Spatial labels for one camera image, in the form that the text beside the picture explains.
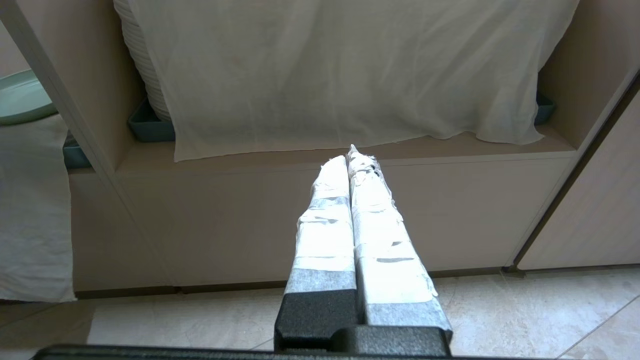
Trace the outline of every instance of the shelf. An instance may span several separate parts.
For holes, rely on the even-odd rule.
[[[422,137],[360,150],[375,155],[385,166],[464,163],[546,158],[571,158],[575,149],[550,126],[539,126],[545,137],[528,145],[483,142],[471,133],[448,140]],[[175,143],[135,143],[117,174],[120,177],[147,176],[153,173],[234,173],[315,169],[327,159],[344,154],[346,149],[313,151],[253,152],[173,162]]]

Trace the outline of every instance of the teal plate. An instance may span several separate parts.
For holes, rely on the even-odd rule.
[[[57,112],[33,71],[0,79],[0,126],[31,122]]]

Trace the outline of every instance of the white curtain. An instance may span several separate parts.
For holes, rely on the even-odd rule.
[[[471,131],[539,140],[538,71],[577,0],[129,0],[175,160]]]

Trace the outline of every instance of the tile floor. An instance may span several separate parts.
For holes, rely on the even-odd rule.
[[[637,359],[640,268],[436,279],[454,355]],[[0,306],[0,359],[53,343],[271,350],[282,289]]]

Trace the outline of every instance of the white cloth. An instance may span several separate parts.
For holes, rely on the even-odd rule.
[[[0,299],[75,300],[59,115],[0,127]]]
[[[175,160],[472,131],[539,140],[538,71],[578,0],[129,0]]]

